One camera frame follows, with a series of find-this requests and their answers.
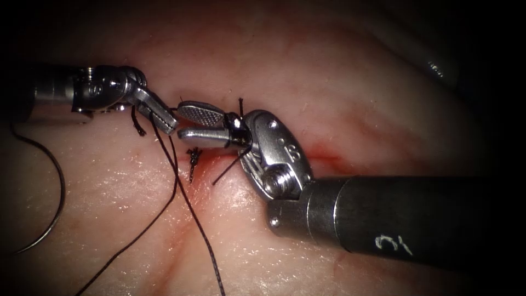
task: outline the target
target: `metal screw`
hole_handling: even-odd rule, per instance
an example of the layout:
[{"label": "metal screw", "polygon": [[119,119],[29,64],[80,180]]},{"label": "metal screw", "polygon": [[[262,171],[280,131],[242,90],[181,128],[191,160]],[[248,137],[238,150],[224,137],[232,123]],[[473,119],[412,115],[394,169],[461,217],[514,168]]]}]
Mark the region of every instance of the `metal screw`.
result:
[{"label": "metal screw", "polygon": [[270,226],[273,227],[273,228],[278,228],[279,227],[279,219],[278,219],[278,217],[270,218]]},{"label": "metal screw", "polygon": [[283,197],[294,189],[294,178],[288,167],[274,165],[263,173],[263,188],[273,198]]}]

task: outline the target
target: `black suture thread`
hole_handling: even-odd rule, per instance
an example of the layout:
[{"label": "black suture thread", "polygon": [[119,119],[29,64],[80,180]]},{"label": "black suture thread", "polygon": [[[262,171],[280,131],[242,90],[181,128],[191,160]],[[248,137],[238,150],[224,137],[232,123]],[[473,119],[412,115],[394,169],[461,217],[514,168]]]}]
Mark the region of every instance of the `black suture thread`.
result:
[{"label": "black suture thread", "polygon": [[239,116],[243,118],[243,98],[239,98]]},{"label": "black suture thread", "polygon": [[[89,282],[84,285],[84,287],[82,287],[75,295],[76,296],[79,296],[81,295],[84,291],[86,291],[86,289],[89,288],[89,286],[91,286],[95,280],[110,266],[110,264],[115,260],[117,259],[117,257],[122,254],[124,251],[126,251],[129,247],[131,247],[137,240],[139,240],[141,238],[141,236],[146,233],[146,231],[148,231],[148,229],[150,229],[150,227],[153,225],[153,223],[155,223],[157,221],[157,219],[159,219],[159,217],[164,213],[164,211],[168,208],[168,206],[171,204],[171,202],[174,200],[174,197],[175,197],[175,191],[177,190],[177,178],[178,178],[178,174],[177,174],[177,171],[178,171],[178,167],[177,167],[177,162],[174,162],[172,161],[171,157],[170,157],[170,154],[168,153],[168,150],[166,149],[166,147],[164,146],[164,142],[162,141],[160,135],[159,135],[159,131],[157,130],[157,127],[155,126],[155,123],[153,121],[153,114],[150,113],[150,121],[152,122],[152,125],[153,125],[153,130],[157,136],[157,139],[159,139],[159,142],[161,143],[161,147],[164,151],[164,154],[166,155],[168,161],[170,162],[170,165],[171,167],[173,168],[174,170],[174,174],[175,174],[175,179],[176,181],[174,182],[174,191],[172,192],[171,194],[171,197],[170,199],[168,200],[168,202],[164,205],[163,209],[155,216],[155,218],[148,224],[148,226],[146,226],[144,228],[144,230],[139,234],[137,235],[130,243],[128,243],[124,248],[120,249],[117,253],[115,253],[115,255],[113,255],[109,261],[99,270],[99,272],[97,272],[97,274],[95,276],[92,277],[91,280],[89,280]],[[171,148],[172,148],[172,151],[173,151],[173,155],[174,155],[174,159],[176,159],[176,155],[175,155],[175,147],[174,147],[174,144],[171,140],[171,137],[170,137],[170,142],[171,142]]]},{"label": "black suture thread", "polygon": [[203,237],[205,244],[207,244],[208,253],[210,254],[210,259],[212,260],[212,266],[214,267],[215,278],[218,281],[219,291],[221,292],[221,296],[225,296],[226,294],[225,294],[225,289],[223,287],[223,281],[221,280],[221,275],[219,274],[219,267],[218,267],[217,261],[215,260],[215,255],[214,255],[214,251],[212,250],[212,245],[208,241],[207,235],[204,233],[203,226],[201,226],[201,222],[199,222],[199,219],[197,219],[196,212],[194,212],[192,208],[192,204],[190,203],[190,200],[186,196],[186,192],[182,186],[181,179],[177,178],[177,182],[179,183],[179,187],[181,188],[182,196],[185,198],[186,204],[188,205],[188,209],[192,213],[192,217],[194,218],[194,221],[196,222],[197,227],[199,228],[199,231],[201,232],[201,236]]},{"label": "black suture thread", "polygon": [[188,178],[190,183],[192,183],[193,171],[197,166],[197,162],[199,162],[201,153],[203,153],[203,150],[199,150],[198,147],[194,147],[194,149],[188,149],[188,151],[186,151],[186,154],[190,154],[190,176]]},{"label": "black suture thread", "polygon": [[[154,122],[153,122],[153,115],[152,114],[150,114],[150,121],[152,121],[152,124],[155,125]],[[221,292],[221,296],[225,296],[226,293],[225,293],[225,289],[223,287],[223,281],[221,280],[221,275],[219,274],[219,267],[218,267],[218,263],[217,263],[217,261],[215,259],[214,251],[212,250],[212,245],[208,241],[208,237],[207,237],[207,235],[204,232],[203,226],[201,226],[201,222],[199,222],[199,219],[197,218],[197,214],[193,210],[192,204],[190,203],[190,200],[188,199],[188,196],[186,195],[185,188],[183,187],[183,185],[181,183],[181,178],[179,178],[179,170],[177,169],[177,166],[174,165],[174,162],[170,159],[170,156],[168,155],[168,151],[166,150],[166,147],[164,146],[164,142],[161,139],[161,135],[159,134],[159,130],[157,129],[157,127],[154,126],[153,131],[155,132],[155,136],[157,137],[157,139],[159,139],[159,143],[161,144],[161,147],[162,147],[164,153],[168,157],[168,161],[170,162],[170,164],[174,168],[176,183],[179,184],[179,188],[181,188],[182,196],[185,199],[186,205],[188,206],[188,209],[190,210],[190,213],[192,214],[192,217],[193,217],[194,221],[196,222],[197,227],[199,228],[199,231],[201,232],[201,236],[204,239],[204,243],[207,245],[208,253],[210,254],[210,259],[212,260],[212,266],[214,267],[215,278],[218,281],[219,291]],[[171,143],[171,148],[174,151],[174,160],[177,160],[177,158],[175,157],[174,142],[172,141],[171,136],[169,136],[169,139],[170,139],[170,143]]]},{"label": "black suture thread", "polygon": [[135,115],[135,105],[131,107],[131,121],[133,121],[133,127],[137,130],[139,136],[146,135],[146,131],[139,124],[139,121],[137,121],[137,116]]},{"label": "black suture thread", "polygon": [[215,186],[215,184],[219,181],[219,179],[221,179],[226,174],[226,172],[228,172],[234,166],[234,164],[236,164],[236,162],[238,162],[241,158],[243,158],[243,156],[247,155],[251,151],[251,149],[252,149],[252,145],[250,145],[248,148],[245,149],[245,151],[243,151],[243,153],[241,153],[238,157],[236,157],[236,159],[228,167],[226,167],[226,169],[219,175],[219,177],[217,177],[212,182],[212,186]]},{"label": "black suture thread", "polygon": [[60,200],[59,200],[59,207],[55,213],[55,217],[53,217],[53,220],[51,220],[51,223],[49,223],[46,230],[39,237],[37,237],[33,242],[31,242],[24,248],[21,248],[20,250],[11,253],[11,255],[16,255],[16,254],[25,252],[31,249],[32,247],[36,246],[37,244],[39,244],[46,236],[48,236],[51,230],[55,227],[56,223],[59,221],[60,214],[62,213],[62,210],[64,209],[64,203],[66,202],[66,182],[64,181],[64,173],[62,172],[62,168],[60,167],[59,162],[56,160],[55,156],[51,153],[51,151],[49,151],[49,149],[47,149],[44,145],[40,144],[37,141],[31,140],[29,138],[26,138],[22,135],[17,134],[13,126],[13,123],[9,125],[9,129],[11,130],[12,135],[17,140],[33,145],[34,147],[44,152],[46,156],[48,156],[49,159],[53,162],[53,165],[56,168],[56,172],[59,174],[59,180],[60,180]]}]

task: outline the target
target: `cut suture end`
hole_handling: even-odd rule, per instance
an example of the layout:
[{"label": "cut suture end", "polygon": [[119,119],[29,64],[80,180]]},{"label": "cut suture end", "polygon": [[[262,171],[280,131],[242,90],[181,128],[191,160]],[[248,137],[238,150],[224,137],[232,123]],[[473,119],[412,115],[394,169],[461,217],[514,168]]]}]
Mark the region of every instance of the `cut suture end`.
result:
[{"label": "cut suture end", "polygon": [[146,131],[139,124],[139,121],[137,121],[137,116],[135,115],[135,106],[131,107],[131,121],[133,121],[133,127],[137,130],[139,136],[145,136]]}]

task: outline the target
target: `handwritten marking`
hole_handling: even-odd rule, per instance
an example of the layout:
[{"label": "handwritten marking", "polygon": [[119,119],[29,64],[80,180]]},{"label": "handwritten marking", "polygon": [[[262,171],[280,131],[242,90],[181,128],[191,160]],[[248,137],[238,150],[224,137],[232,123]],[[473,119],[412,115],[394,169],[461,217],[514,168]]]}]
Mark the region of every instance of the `handwritten marking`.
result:
[{"label": "handwritten marking", "polygon": [[393,240],[392,237],[390,237],[390,236],[386,236],[386,235],[380,235],[379,237],[375,238],[375,239],[374,239],[374,243],[376,244],[376,247],[377,247],[378,249],[382,249],[382,242],[383,242],[383,241],[386,241],[386,242],[391,243],[391,245],[393,246],[393,249],[394,249],[395,251],[398,250],[398,244],[400,244],[400,245],[402,245],[402,247],[404,247],[405,251],[406,251],[409,255],[413,256],[413,252],[411,252],[411,250],[409,249],[409,246],[406,245],[406,244],[403,242],[402,237],[401,237],[400,235],[398,236],[398,243],[396,243],[395,240]]},{"label": "handwritten marking", "polygon": [[376,243],[376,247],[378,249],[382,249],[382,241],[388,241],[390,242],[392,245],[393,245],[393,248],[395,251],[398,250],[398,244],[393,240],[392,237],[388,237],[388,236],[385,236],[385,235],[380,235],[379,237],[377,237],[374,242]]}]

